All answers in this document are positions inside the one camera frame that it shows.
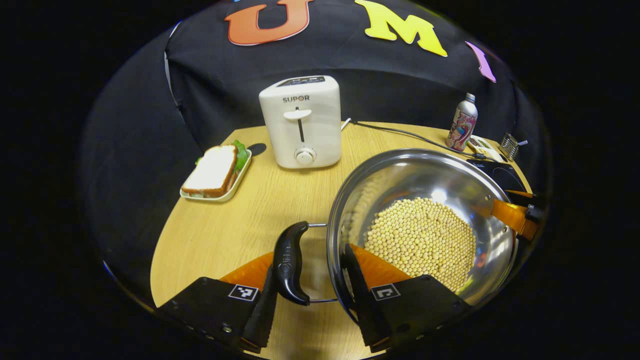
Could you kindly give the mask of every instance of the black cable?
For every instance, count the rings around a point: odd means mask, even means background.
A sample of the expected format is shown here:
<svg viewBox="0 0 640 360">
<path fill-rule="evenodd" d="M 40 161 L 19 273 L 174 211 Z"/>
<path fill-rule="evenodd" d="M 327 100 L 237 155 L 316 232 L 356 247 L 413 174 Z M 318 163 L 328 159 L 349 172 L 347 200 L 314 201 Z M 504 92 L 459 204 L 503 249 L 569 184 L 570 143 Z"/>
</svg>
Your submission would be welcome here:
<svg viewBox="0 0 640 360">
<path fill-rule="evenodd" d="M 441 147 L 441 148 L 443 148 L 443 149 L 447 149 L 447 150 L 449 150 L 449 151 L 455 152 L 456 154 L 460 154 L 460 155 L 462 155 L 462 156 L 469 156 L 469 157 L 471 157 L 471 158 L 479 159 L 479 160 L 486 160 L 486 159 L 489 159 L 489 160 L 491 160 L 491 161 L 495 161 L 496 163 L 498 163 L 498 162 L 499 162 L 499 161 L 497 161 L 496 159 L 486 157 L 484 154 L 467 154 L 466 152 L 458 151 L 458 150 L 456 150 L 456 149 L 452 149 L 452 148 L 450 148 L 450 147 L 446 147 L 446 146 L 444 146 L 444 145 L 440 145 L 439 143 L 436 143 L 436 142 L 434 142 L 434 141 L 431 141 L 431 140 L 429 140 L 429 139 L 427 139 L 427 138 L 425 138 L 425 137 L 423 137 L 423 136 L 420 136 L 420 135 L 418 135 L 418 134 L 412 133 L 412 132 L 410 132 L 410 131 L 400 130 L 400 129 L 392 129 L 391 127 L 382 127 L 382 126 L 375 126 L 375 125 L 369 125 L 369 124 L 362 124 L 362 123 L 360 123 L 360 122 L 358 122 L 358 121 L 355 121 L 355 120 L 353 120 L 353 119 L 351 119 L 351 122 L 352 122 L 352 123 L 354 123 L 354 125 L 360 125 L 360 126 L 364 126 L 364 127 L 370 127 L 371 129 L 387 130 L 387 131 L 395 131 L 396 133 L 402 133 L 402 134 L 406 134 L 406 135 L 414 136 L 414 137 L 416 137 L 416 138 L 418 138 L 418 139 L 420 139 L 420 140 L 422 140 L 422 141 L 428 142 L 428 143 L 430 143 L 430 144 L 432 144 L 432 145 L 435 145 L 435 146 Z"/>
</svg>

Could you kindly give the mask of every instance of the rectangular plate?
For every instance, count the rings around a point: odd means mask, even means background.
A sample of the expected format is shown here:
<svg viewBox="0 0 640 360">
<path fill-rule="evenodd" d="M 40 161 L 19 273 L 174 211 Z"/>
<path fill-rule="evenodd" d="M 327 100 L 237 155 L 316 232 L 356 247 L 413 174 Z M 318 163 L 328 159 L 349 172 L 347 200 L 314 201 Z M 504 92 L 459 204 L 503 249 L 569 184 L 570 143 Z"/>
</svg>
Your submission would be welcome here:
<svg viewBox="0 0 640 360">
<path fill-rule="evenodd" d="M 180 187 L 180 196 L 186 199 L 193 199 L 193 200 L 200 200 L 200 201 L 211 201 L 211 202 L 225 202 L 228 201 L 229 199 L 231 199 L 235 194 L 236 194 L 236 190 L 238 188 L 238 186 L 240 185 L 240 181 L 242 181 L 242 178 L 244 177 L 244 173 L 246 172 L 246 169 L 249 167 L 249 164 L 251 163 L 251 150 L 247 149 L 246 153 L 249 155 L 249 157 L 246 160 L 246 163 L 244 164 L 244 167 L 242 168 L 242 170 L 240 170 L 240 174 L 238 174 L 238 177 L 236 178 L 236 181 L 234 182 L 233 186 L 231 186 L 231 189 L 229 191 L 227 191 L 227 193 L 225 195 L 222 195 L 221 197 L 199 197 L 199 196 L 193 196 L 190 195 L 186 192 L 182 191 L 182 187 Z"/>
</svg>

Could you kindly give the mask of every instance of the black handle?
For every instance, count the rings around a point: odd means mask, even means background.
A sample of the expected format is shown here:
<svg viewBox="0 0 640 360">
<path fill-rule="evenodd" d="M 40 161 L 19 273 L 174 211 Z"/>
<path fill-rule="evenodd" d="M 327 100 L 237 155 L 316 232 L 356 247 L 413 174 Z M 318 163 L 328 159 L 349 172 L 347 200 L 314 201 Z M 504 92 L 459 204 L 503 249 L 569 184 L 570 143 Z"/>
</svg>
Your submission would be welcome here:
<svg viewBox="0 0 640 360">
<path fill-rule="evenodd" d="M 309 295 L 300 288 L 300 273 L 302 273 L 300 238 L 308 229 L 309 223 L 306 221 L 289 226 L 280 234 L 273 251 L 276 288 L 283 298 L 299 305 L 311 304 Z"/>
</svg>

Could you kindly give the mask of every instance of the letter m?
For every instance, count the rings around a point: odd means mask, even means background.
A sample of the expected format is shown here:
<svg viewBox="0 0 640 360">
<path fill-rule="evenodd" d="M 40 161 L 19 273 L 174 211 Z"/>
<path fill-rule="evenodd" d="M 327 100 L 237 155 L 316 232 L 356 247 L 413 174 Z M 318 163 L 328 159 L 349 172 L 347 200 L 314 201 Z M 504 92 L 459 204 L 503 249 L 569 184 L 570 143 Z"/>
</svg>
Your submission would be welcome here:
<svg viewBox="0 0 640 360">
<path fill-rule="evenodd" d="M 386 40 L 397 39 L 396 34 L 389 30 L 389 26 L 391 26 L 407 44 L 412 44 L 416 34 L 420 34 L 418 45 L 421 48 L 440 56 L 447 56 L 447 52 L 442 49 L 440 41 L 433 31 L 433 25 L 428 21 L 414 15 L 409 15 L 406 20 L 403 20 L 386 6 L 372 1 L 355 0 L 355 3 L 364 6 L 369 14 L 371 27 L 365 29 L 364 32 L 370 37 Z"/>
</svg>

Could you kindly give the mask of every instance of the toaster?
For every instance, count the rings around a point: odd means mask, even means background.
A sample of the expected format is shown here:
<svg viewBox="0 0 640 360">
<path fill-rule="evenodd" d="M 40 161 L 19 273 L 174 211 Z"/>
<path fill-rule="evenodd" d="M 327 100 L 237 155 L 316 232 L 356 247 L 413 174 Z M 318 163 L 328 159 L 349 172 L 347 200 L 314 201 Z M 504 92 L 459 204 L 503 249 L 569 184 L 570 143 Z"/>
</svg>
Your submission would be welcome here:
<svg viewBox="0 0 640 360">
<path fill-rule="evenodd" d="M 259 99 L 278 165 L 316 168 L 340 160 L 340 88 L 335 79 L 281 80 L 261 91 Z"/>
</svg>

